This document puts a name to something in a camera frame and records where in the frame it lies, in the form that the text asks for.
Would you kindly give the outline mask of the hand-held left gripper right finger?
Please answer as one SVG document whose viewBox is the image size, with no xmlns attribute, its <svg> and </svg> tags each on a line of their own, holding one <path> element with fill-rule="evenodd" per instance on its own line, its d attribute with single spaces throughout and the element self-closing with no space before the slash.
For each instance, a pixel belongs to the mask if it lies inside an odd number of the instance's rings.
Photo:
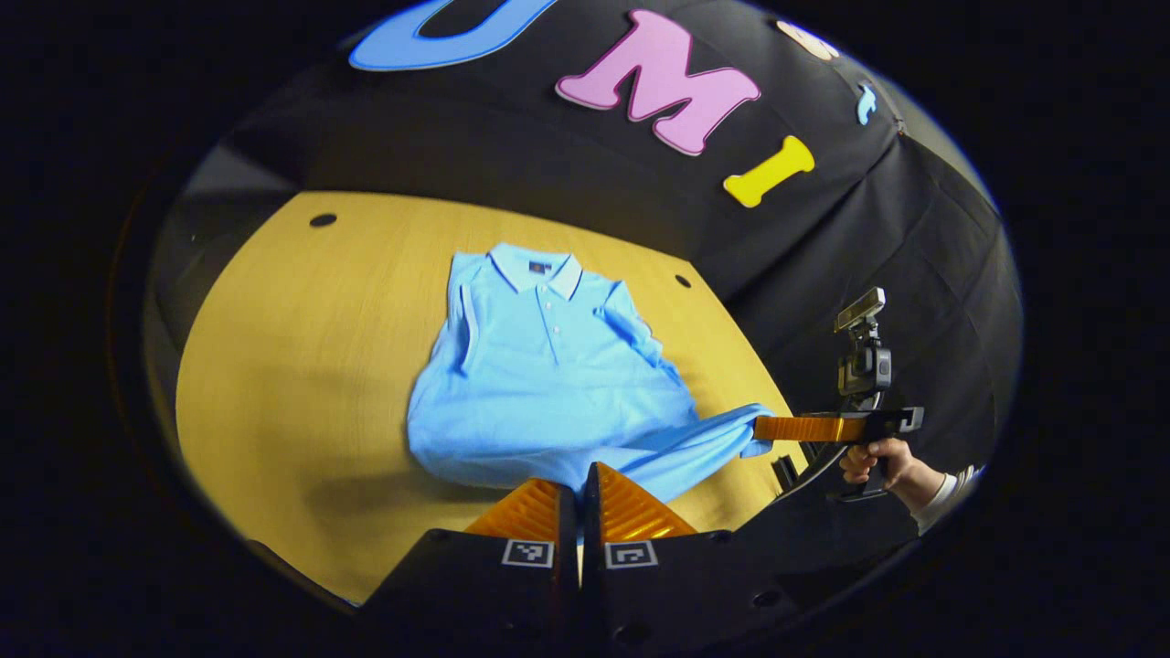
<svg viewBox="0 0 1170 658">
<path fill-rule="evenodd" d="M 784 573 L 728 530 L 698 532 L 605 462 L 585 488 L 581 596 L 601 645 L 724 645 L 823 605 L 814 573 Z"/>
</svg>

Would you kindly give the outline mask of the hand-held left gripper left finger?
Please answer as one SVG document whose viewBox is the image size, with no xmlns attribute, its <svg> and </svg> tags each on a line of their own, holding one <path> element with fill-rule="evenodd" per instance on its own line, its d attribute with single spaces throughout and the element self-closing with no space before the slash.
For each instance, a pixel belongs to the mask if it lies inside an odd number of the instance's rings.
<svg viewBox="0 0 1170 658">
<path fill-rule="evenodd" d="M 362 605 L 384 645 L 563 645 L 578 576 L 574 495 L 530 479 L 464 530 L 427 530 Z"/>
</svg>

